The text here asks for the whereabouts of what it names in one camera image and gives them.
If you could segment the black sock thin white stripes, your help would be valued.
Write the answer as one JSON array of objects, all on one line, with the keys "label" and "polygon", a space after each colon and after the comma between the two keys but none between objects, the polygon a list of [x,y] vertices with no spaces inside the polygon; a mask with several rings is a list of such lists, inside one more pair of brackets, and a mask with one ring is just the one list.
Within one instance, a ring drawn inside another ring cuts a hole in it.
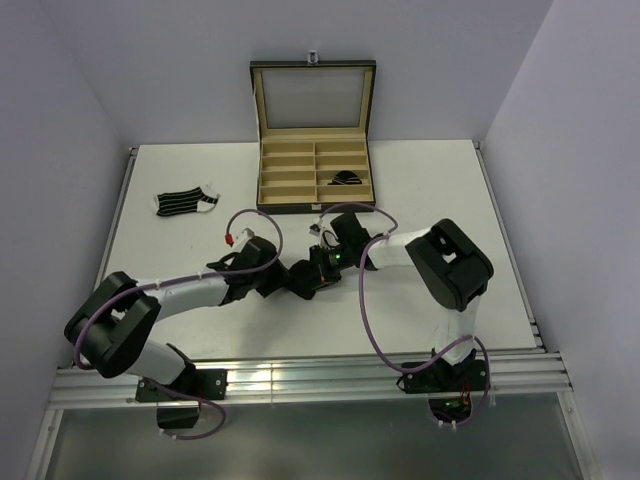
[{"label": "black sock thin white stripes", "polygon": [[336,186],[361,185],[362,180],[355,172],[342,170],[336,173],[328,184]]}]

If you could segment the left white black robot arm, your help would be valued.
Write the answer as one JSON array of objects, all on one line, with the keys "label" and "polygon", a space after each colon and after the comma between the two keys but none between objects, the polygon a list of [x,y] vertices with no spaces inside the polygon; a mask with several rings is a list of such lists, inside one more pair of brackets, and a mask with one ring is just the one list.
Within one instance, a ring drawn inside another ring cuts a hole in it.
[{"label": "left white black robot arm", "polygon": [[136,281],[126,273],[110,274],[64,328],[84,369],[104,378],[127,373],[146,377],[172,399],[183,399],[195,386],[191,360],[176,347],[150,339],[154,325],[204,307],[242,300],[251,291],[267,297],[283,287],[289,274],[276,248],[261,237],[204,270],[156,283]]}]

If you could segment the plain black sock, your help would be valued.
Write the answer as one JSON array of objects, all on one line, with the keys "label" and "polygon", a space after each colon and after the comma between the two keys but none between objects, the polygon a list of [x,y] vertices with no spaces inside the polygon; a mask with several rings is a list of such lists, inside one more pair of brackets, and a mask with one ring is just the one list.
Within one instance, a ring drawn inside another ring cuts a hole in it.
[{"label": "plain black sock", "polygon": [[311,300],[321,286],[321,271],[317,262],[300,260],[289,268],[287,288],[303,300]]}]

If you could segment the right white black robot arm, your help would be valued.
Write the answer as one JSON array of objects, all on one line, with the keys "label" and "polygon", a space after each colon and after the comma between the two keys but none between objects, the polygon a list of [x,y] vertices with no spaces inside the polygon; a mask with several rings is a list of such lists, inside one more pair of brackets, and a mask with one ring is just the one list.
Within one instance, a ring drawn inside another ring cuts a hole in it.
[{"label": "right white black robot arm", "polygon": [[309,249],[309,258],[296,264],[299,295],[312,298],[337,284],[351,267],[379,271],[391,267],[413,267],[434,301],[444,310],[445,320],[433,365],[435,383],[452,390],[468,374],[464,362],[475,353],[474,333],[480,298],[488,289],[494,268],[488,257],[450,220],[405,234],[373,236],[354,213],[344,213],[330,222],[336,243],[324,242]]}]

